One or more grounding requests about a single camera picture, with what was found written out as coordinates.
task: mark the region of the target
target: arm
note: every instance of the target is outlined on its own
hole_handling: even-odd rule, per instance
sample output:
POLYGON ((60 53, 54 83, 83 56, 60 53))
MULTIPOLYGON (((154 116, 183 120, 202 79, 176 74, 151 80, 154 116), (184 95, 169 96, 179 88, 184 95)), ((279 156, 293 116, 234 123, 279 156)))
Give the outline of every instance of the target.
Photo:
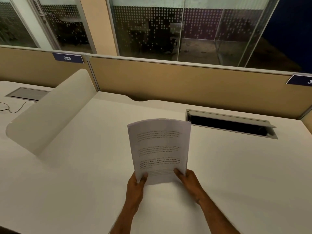
POLYGON ((185 176, 178 169, 174 169, 174 173, 195 202, 200 205, 211 234, 240 234, 201 187, 193 171, 187 169, 185 176))
POLYGON ((110 234, 130 234, 131 224, 135 213, 143 199, 143 188, 147 180, 147 173, 137 183, 135 173, 132 174, 127 185, 126 201, 110 234))

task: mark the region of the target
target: white column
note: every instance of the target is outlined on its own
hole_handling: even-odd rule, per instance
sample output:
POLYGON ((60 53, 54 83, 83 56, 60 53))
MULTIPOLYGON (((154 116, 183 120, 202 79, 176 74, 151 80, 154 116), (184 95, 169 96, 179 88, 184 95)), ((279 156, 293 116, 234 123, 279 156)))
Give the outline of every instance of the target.
POLYGON ((39 44, 38 47, 44 50, 53 50, 49 39, 45 35, 43 28, 39 20, 37 19, 36 13, 33 12, 31 6, 27 0, 11 0, 12 5, 15 6, 18 14, 23 19, 24 23, 27 25, 27 29, 31 32, 32 37, 39 44))

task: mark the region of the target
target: printed document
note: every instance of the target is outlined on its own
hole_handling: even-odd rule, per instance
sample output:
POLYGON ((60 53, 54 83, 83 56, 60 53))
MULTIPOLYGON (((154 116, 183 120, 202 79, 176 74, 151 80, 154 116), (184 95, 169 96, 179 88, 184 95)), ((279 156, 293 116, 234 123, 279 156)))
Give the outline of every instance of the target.
POLYGON ((177 181, 174 168, 184 175, 188 161, 191 122, 150 119, 128 125, 137 182, 145 172, 146 185, 177 181))

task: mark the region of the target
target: desk number label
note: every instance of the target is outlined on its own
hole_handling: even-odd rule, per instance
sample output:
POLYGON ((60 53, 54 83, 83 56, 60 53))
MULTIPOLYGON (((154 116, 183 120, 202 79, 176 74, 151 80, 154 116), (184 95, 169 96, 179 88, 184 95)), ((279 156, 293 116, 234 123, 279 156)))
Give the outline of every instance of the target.
POLYGON ((287 84, 312 86, 312 76, 295 74, 287 81, 287 84))
POLYGON ((54 59, 57 61, 66 61, 74 63, 83 63, 81 55, 53 53, 54 59))

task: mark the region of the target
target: beige fabric panel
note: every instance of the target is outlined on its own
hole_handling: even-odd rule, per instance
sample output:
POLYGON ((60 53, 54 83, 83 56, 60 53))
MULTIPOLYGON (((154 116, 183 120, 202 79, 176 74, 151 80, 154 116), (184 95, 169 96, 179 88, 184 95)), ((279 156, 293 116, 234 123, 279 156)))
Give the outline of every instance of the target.
POLYGON ((105 0, 80 0, 97 54, 117 56, 105 0))
POLYGON ((55 88, 79 69, 86 69, 96 88, 87 62, 56 61, 51 52, 5 47, 0 47, 0 56, 0 81, 55 88))
POLYGON ((285 118, 312 105, 312 88, 286 85, 289 75, 92 57, 101 91, 285 118))
POLYGON ((312 134, 312 111, 306 114, 305 117, 301 119, 301 121, 312 134))

